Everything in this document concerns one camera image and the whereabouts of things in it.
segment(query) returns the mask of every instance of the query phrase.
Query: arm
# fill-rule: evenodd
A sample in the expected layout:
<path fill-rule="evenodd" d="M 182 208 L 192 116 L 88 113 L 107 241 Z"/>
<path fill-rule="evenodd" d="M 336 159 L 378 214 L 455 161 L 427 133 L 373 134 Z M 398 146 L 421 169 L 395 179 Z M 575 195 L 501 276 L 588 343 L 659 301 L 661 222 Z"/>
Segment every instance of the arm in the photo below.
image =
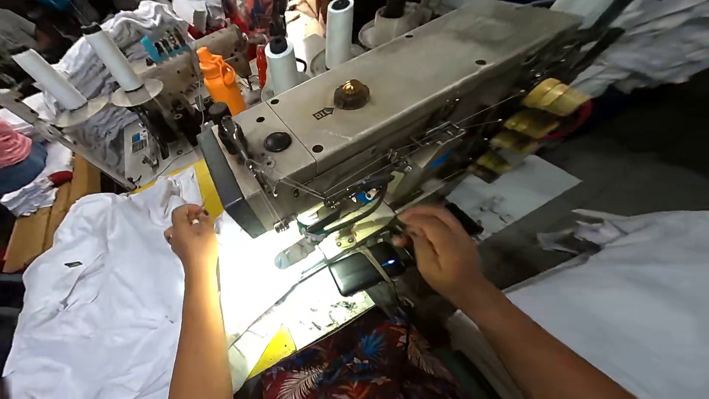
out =
<path fill-rule="evenodd" d="M 183 205 L 172 212 L 165 238 L 184 266 L 182 330 L 169 398 L 231 398 L 214 225 L 199 206 Z"/>
<path fill-rule="evenodd" d="M 407 224 L 421 275 L 478 325 L 527 398 L 633 398 L 519 310 L 483 276 L 476 243 L 443 208 L 417 207 Z"/>

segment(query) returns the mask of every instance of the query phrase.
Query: red handle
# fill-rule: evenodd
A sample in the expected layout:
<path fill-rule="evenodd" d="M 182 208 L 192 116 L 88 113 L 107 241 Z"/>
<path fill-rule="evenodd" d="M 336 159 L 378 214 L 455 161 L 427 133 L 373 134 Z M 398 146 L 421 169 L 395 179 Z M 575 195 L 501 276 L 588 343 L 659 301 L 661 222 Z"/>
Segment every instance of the red handle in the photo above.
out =
<path fill-rule="evenodd" d="M 266 69 L 268 68 L 266 45 L 259 44 L 256 46 L 256 68 L 259 70 L 259 85 L 261 90 L 263 90 L 266 85 Z"/>

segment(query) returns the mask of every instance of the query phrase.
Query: orange water bottle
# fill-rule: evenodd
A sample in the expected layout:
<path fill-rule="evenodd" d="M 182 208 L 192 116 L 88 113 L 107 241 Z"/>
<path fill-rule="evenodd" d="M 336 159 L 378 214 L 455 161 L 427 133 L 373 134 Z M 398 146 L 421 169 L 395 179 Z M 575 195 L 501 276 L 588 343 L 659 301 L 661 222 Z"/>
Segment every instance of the orange water bottle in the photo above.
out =
<path fill-rule="evenodd" d="M 221 55 L 212 54 L 206 47 L 197 50 L 199 69 L 204 75 L 204 85 L 214 102 L 224 102 L 229 107 L 231 116 L 246 109 L 246 102 L 236 82 L 236 72 L 224 61 Z"/>

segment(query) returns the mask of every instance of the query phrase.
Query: blue fabric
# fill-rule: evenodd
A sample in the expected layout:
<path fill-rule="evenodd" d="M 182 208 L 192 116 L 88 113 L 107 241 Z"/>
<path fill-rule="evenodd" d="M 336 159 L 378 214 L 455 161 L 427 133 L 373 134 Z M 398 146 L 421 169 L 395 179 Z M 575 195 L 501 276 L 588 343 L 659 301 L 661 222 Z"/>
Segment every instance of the blue fabric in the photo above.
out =
<path fill-rule="evenodd" d="M 28 185 L 39 175 L 47 161 L 47 150 L 40 143 L 32 143 L 30 155 L 15 165 L 0 168 L 0 195 Z"/>

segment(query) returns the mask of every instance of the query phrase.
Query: hand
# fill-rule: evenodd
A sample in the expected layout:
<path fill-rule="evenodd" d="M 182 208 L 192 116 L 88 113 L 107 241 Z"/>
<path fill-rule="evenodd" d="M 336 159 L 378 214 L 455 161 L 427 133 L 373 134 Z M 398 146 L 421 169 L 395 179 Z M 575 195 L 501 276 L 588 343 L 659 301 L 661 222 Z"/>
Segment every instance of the hand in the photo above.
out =
<path fill-rule="evenodd" d="M 185 276 L 216 273 L 218 245 L 214 224 L 206 210 L 185 204 L 172 211 L 172 227 L 165 239 L 182 261 Z"/>
<path fill-rule="evenodd" d="M 455 217 L 442 207 L 411 208 L 399 219 L 406 235 L 394 244 L 413 242 L 418 270 L 428 284 L 460 307 L 467 294 L 485 285 L 478 246 Z"/>

